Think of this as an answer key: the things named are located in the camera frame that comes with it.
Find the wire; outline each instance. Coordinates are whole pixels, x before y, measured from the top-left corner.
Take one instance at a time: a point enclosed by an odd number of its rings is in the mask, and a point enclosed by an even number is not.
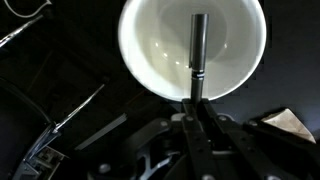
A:
[[[44,4],[42,4],[34,13],[32,13],[32,14],[30,14],[30,15],[21,15],[21,14],[18,14],[17,12],[15,12],[15,11],[11,8],[11,6],[10,6],[9,3],[8,3],[8,0],[4,0],[4,3],[7,5],[8,9],[9,9],[13,14],[15,14],[16,16],[21,17],[21,18],[31,18],[31,17],[37,15],[37,14],[41,11],[41,9],[43,9],[45,6],[47,6],[47,5],[52,5],[52,2],[51,2],[50,0],[46,0],[46,2],[45,2]]]

